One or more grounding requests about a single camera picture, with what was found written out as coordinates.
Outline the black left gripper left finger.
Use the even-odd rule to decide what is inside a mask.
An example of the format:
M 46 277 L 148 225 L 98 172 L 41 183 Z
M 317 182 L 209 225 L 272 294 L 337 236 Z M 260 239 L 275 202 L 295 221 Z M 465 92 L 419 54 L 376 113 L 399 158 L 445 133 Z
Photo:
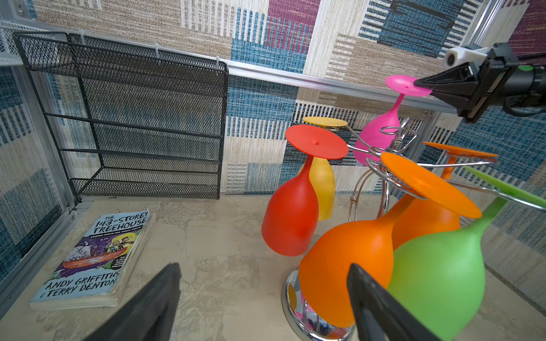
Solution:
M 166 265 L 86 340 L 168 340 L 181 290 L 180 266 Z

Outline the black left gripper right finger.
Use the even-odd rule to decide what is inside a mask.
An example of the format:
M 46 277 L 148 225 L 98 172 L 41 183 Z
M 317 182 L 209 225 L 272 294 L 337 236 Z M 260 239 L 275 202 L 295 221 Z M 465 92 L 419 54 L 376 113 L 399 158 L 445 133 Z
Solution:
M 360 340 L 439 339 L 358 264 L 351 264 L 347 288 Z

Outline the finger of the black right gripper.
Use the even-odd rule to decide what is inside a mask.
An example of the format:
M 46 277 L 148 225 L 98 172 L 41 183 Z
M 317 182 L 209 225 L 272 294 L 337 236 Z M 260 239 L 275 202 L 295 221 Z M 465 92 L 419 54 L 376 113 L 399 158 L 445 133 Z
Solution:
M 431 95 L 437 99 L 440 99 L 442 102 L 453 106 L 458 113 L 461 113 L 462 110 L 465 109 L 469 101 L 469 97 L 466 95 L 450 94 L 439 90 L 433 90 Z
M 476 78 L 476 65 L 466 62 L 449 68 L 436 75 L 420 78 L 414 82 L 418 88 L 433 88 L 440 85 L 454 85 L 463 82 L 473 82 Z

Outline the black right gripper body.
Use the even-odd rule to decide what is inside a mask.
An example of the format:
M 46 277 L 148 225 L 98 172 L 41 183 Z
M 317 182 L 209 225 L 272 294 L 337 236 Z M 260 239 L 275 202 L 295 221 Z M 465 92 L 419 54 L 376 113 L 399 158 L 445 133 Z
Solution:
M 468 85 L 458 115 L 469 123 L 477 122 L 490 106 L 520 95 L 519 59 L 508 43 L 495 43 L 482 61 L 465 61 L 460 66 Z

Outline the pink plastic wine glass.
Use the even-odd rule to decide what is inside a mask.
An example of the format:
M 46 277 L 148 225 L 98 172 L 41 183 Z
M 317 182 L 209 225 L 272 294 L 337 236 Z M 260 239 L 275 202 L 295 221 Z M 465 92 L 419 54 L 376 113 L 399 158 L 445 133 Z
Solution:
M 400 95 L 388 112 L 373 119 L 360 133 L 359 137 L 369 146 L 386 149 L 391 145 L 400 127 L 398 110 L 406 95 L 425 97 L 432 93 L 432 90 L 415 86 L 416 80 L 406 75 L 392 75 L 385 79 L 385 84 Z

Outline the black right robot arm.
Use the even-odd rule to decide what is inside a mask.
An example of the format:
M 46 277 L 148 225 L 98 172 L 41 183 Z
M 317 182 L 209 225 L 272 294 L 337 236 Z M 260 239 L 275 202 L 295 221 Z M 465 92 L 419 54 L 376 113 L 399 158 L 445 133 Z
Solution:
M 514 117 L 531 117 L 538 108 L 545 113 L 545 65 L 528 61 L 544 57 L 534 53 L 518 57 L 508 43 L 492 47 L 476 44 L 449 49 L 443 59 L 444 71 L 414 82 L 418 88 L 453 106 L 459 117 L 476 123 L 493 106 Z

